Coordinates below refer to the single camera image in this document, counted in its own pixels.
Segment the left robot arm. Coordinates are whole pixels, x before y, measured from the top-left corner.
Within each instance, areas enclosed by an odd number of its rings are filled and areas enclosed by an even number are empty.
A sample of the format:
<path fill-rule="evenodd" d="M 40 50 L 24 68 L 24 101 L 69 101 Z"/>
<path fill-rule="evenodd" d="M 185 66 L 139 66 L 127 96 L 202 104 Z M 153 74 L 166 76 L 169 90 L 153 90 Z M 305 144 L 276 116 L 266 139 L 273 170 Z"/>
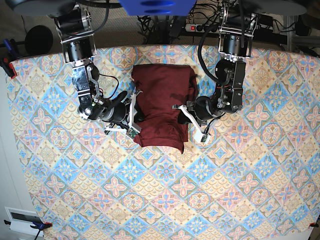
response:
<path fill-rule="evenodd" d="M 215 82 L 212 96 L 199 96 L 185 105 L 173 105 L 180 110 L 178 122 L 193 124 L 195 139 L 204 143 L 209 139 L 213 121 L 225 114 L 234 114 L 243 108 L 243 82 L 246 58 L 251 57 L 252 40 L 259 14 L 245 9 L 242 0 L 224 0 L 217 15 L 219 22 L 204 27 L 197 48 L 197 57 L 204 73 Z M 220 60 L 211 73 L 202 56 L 205 39 L 210 32 L 219 33 L 218 53 Z"/>

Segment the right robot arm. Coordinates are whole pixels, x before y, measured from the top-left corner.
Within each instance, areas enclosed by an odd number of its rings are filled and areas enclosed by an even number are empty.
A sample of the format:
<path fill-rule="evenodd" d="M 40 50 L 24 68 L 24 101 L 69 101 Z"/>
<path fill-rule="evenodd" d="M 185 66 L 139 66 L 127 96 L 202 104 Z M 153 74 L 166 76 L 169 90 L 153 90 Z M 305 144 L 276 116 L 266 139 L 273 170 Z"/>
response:
<path fill-rule="evenodd" d="M 92 61 L 97 49 L 89 11 L 76 3 L 68 14 L 55 17 L 54 23 L 64 61 L 72 65 L 72 83 L 79 99 L 80 117 L 107 123 L 105 134 L 123 132 L 134 138 L 142 130 L 136 123 L 139 112 L 136 99 L 140 91 L 131 95 L 122 91 L 118 95 L 104 96 L 98 83 L 101 73 Z"/>

